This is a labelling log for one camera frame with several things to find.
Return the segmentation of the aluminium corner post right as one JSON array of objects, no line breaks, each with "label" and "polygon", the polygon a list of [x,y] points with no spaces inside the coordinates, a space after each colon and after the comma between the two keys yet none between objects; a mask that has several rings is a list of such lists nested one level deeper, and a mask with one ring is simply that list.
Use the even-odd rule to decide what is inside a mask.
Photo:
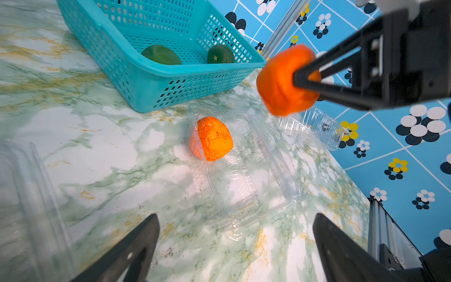
[{"label": "aluminium corner post right", "polygon": [[282,39],[289,32],[291,25],[298,16],[303,12],[303,10],[310,3],[310,0],[296,0],[291,5],[290,9],[282,18],[281,22],[278,24],[276,30],[271,35],[267,43],[265,44],[261,55],[265,59],[269,59],[270,56],[275,52],[276,47],[280,44]]}]

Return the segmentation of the teal plastic basket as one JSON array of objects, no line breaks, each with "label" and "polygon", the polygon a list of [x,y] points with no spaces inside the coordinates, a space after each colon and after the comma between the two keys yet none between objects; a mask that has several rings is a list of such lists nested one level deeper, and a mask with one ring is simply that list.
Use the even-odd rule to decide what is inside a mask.
[{"label": "teal plastic basket", "polygon": [[209,1],[59,1],[58,7],[140,113],[232,89],[265,65]]}]

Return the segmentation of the green fruit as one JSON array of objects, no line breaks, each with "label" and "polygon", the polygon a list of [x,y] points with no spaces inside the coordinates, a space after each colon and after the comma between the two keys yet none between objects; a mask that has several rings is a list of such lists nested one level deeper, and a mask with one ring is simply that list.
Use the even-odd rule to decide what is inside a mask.
[{"label": "green fruit", "polygon": [[163,65],[181,65],[179,56],[171,49],[162,45],[151,45],[141,53],[147,59]]},{"label": "green fruit", "polygon": [[207,54],[207,63],[235,63],[233,51],[225,45],[215,45]]}]

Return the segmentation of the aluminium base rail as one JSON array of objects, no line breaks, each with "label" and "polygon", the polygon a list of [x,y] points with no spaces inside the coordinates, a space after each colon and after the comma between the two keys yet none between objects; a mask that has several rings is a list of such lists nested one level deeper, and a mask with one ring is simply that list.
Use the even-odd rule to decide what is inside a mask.
[{"label": "aluminium base rail", "polygon": [[418,268],[423,256],[376,199],[370,200],[368,253],[394,270]]}]

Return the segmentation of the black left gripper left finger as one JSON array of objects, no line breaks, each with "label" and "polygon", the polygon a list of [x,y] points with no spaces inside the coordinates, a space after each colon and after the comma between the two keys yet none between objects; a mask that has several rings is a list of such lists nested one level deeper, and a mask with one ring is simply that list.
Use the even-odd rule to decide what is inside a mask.
[{"label": "black left gripper left finger", "polygon": [[159,234],[159,219],[151,214],[73,281],[145,282]]}]

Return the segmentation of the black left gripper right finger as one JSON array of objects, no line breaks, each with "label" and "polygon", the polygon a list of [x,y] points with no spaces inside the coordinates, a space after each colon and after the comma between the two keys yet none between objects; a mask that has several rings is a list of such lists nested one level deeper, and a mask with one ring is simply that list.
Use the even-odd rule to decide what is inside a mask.
[{"label": "black left gripper right finger", "polygon": [[319,257],[329,282],[400,282],[322,213],[312,226]]}]

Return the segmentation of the orange fruit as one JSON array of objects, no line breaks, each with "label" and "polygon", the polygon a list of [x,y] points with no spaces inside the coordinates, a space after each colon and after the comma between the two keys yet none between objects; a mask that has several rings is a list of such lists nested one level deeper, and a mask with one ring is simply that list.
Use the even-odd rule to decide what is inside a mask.
[{"label": "orange fruit", "polygon": [[208,162],[214,162],[227,155],[234,147],[228,127],[216,117],[207,116],[197,122],[197,130],[190,138],[193,155],[202,159],[201,151]]},{"label": "orange fruit", "polygon": [[274,116],[288,116],[307,110],[318,100],[319,94],[297,88],[294,73],[316,59],[305,45],[296,45],[269,60],[257,76],[257,90],[268,111]]}]

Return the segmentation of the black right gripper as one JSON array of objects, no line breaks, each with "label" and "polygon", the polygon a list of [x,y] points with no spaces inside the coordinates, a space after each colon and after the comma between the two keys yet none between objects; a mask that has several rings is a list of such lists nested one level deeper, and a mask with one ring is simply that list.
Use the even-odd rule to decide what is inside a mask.
[{"label": "black right gripper", "polygon": [[[382,31],[359,30],[293,74],[293,85],[356,110],[411,105],[451,96],[450,1],[379,1]],[[315,82],[351,69],[352,87],[383,77],[382,94]]]}]

